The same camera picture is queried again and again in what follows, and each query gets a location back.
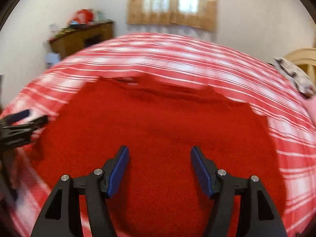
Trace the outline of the red knitted sweater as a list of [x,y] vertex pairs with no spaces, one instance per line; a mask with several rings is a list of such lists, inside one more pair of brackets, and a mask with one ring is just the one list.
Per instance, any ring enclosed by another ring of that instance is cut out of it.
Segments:
[[148,75],[89,82],[48,124],[32,166],[50,187],[64,174],[84,176],[130,151],[118,192],[107,202],[121,236],[201,236],[214,202],[202,192],[190,150],[229,174],[263,182],[278,212],[286,190],[268,120],[212,87],[189,89]]

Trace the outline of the red white plaid bedspread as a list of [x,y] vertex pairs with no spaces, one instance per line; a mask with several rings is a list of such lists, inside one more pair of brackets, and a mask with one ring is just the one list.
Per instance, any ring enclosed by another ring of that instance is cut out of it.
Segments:
[[267,116],[287,189],[283,223],[289,236],[304,230],[315,214],[315,125],[286,78],[237,50],[181,35],[122,35],[83,49],[37,76],[3,115],[31,109],[56,117],[85,83],[141,73],[187,87],[210,85]]

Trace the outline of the white blue shopping bag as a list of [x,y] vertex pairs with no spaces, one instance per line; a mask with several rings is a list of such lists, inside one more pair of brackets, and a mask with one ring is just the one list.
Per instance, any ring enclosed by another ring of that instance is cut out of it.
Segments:
[[46,54],[46,67],[49,69],[61,61],[60,54],[58,53],[48,53]]

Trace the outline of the brown wooden desk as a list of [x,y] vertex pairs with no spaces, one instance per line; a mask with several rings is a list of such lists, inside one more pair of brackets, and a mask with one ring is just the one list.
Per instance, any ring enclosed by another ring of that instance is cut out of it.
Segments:
[[114,37],[114,21],[66,28],[49,39],[51,50],[62,59]]

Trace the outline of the red gift bag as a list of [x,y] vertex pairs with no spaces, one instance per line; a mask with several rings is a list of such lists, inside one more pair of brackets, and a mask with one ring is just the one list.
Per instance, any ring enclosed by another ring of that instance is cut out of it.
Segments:
[[91,9],[81,9],[74,13],[70,23],[76,22],[78,24],[88,24],[94,21],[94,13]]

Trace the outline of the pink blanket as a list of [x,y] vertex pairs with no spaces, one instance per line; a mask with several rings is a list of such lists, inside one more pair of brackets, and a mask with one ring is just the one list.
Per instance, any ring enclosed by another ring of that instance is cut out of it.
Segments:
[[313,96],[310,99],[304,101],[304,107],[309,114],[309,117],[313,121],[314,125],[316,125],[316,97]]

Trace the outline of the white brown patterned pillow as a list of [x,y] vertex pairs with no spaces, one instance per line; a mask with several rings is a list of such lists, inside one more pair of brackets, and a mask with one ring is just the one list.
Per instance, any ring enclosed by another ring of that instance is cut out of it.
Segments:
[[294,63],[282,57],[274,58],[274,67],[287,78],[307,99],[315,95],[315,84],[309,76]]

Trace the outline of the cream wooden headboard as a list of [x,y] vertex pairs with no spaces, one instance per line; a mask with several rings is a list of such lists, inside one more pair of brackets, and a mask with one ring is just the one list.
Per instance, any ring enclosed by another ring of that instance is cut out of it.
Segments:
[[302,48],[292,51],[284,58],[300,67],[315,84],[316,49]]

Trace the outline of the beige patterned window curtain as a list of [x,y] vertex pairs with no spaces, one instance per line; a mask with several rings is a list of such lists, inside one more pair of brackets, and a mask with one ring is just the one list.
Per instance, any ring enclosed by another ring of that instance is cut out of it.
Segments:
[[127,0],[129,25],[181,25],[215,31],[217,0]]

